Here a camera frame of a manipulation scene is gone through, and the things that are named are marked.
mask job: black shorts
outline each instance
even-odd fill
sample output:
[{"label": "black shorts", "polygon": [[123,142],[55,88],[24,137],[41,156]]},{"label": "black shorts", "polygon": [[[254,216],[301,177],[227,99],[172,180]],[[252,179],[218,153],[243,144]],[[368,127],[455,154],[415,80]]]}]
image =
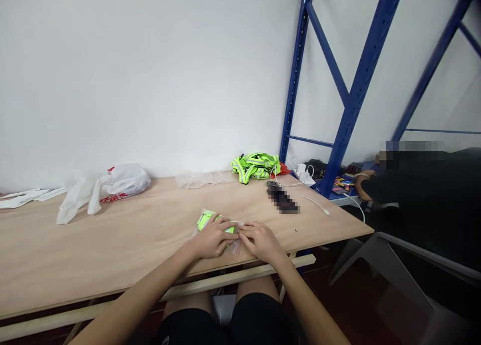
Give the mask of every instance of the black shorts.
[{"label": "black shorts", "polygon": [[201,309],[184,309],[169,315],[157,333],[158,345],[291,345],[295,337],[281,304],[262,293],[251,293],[239,300],[230,324],[221,328]]}]

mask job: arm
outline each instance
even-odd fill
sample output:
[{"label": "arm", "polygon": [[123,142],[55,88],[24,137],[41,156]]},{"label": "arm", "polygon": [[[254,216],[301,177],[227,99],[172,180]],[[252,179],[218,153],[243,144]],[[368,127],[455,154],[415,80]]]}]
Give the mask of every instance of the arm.
[{"label": "arm", "polygon": [[239,233],[252,254],[272,265],[279,274],[309,343],[349,344],[341,329],[294,268],[273,232],[262,223],[248,222]]},{"label": "arm", "polygon": [[124,343],[192,262],[220,256],[227,245],[238,238],[238,235],[224,231],[235,224],[225,217],[217,217],[218,214],[212,216],[200,233],[123,293],[71,344]]},{"label": "arm", "polygon": [[361,200],[372,201],[371,196],[369,196],[366,193],[366,191],[364,191],[364,189],[362,188],[361,182],[369,181],[371,179],[371,176],[374,175],[376,172],[374,170],[364,170],[364,171],[361,171],[361,173],[365,174],[366,176],[360,175],[360,176],[356,177],[356,191],[357,191],[357,194],[359,195]]}]

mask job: green item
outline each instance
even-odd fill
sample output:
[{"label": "green item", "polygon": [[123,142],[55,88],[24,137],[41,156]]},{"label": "green item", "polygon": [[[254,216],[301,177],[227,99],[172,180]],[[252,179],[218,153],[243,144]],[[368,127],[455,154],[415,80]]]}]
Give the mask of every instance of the green item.
[{"label": "green item", "polygon": [[[215,215],[214,211],[203,209],[202,214],[199,220],[197,221],[197,228],[199,229],[199,231],[202,231],[202,229],[207,225],[207,223],[209,222],[210,218],[213,215]],[[229,227],[226,230],[226,232],[234,233],[234,227]]]},{"label": "green item", "polygon": [[266,180],[271,171],[276,175],[281,171],[279,156],[271,156],[262,152],[254,152],[247,156],[234,158],[230,163],[232,173],[239,174],[239,182],[247,185],[251,177]]}]

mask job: black phone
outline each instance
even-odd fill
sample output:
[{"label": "black phone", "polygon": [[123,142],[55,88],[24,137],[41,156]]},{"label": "black phone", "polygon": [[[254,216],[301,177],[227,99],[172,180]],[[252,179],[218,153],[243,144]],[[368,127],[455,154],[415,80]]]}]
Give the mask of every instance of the black phone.
[{"label": "black phone", "polygon": [[299,206],[274,181],[268,181],[267,193],[280,213],[299,213]]}]

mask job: plastic wrapping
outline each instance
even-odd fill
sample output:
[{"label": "plastic wrapping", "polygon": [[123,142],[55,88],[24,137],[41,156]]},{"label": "plastic wrapping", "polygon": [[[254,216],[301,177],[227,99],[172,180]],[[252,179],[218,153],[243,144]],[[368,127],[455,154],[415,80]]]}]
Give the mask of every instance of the plastic wrapping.
[{"label": "plastic wrapping", "polygon": [[175,175],[175,181],[179,188],[188,190],[196,189],[204,185],[216,185],[220,183],[234,182],[232,174],[228,171],[215,170],[212,172],[183,171]]},{"label": "plastic wrapping", "polygon": [[[212,215],[214,215],[214,211],[206,210],[205,208],[202,209],[202,213],[200,214],[199,220],[197,221],[197,227],[195,228],[193,236],[195,236],[199,231],[207,225]],[[244,223],[240,221],[232,221],[237,223],[236,226],[230,227],[226,230],[226,232],[230,232],[233,234],[238,234],[238,226],[242,226]],[[239,255],[239,251],[241,250],[242,240],[239,238],[234,240],[232,244],[230,244],[224,252],[231,253],[233,255]]]}]

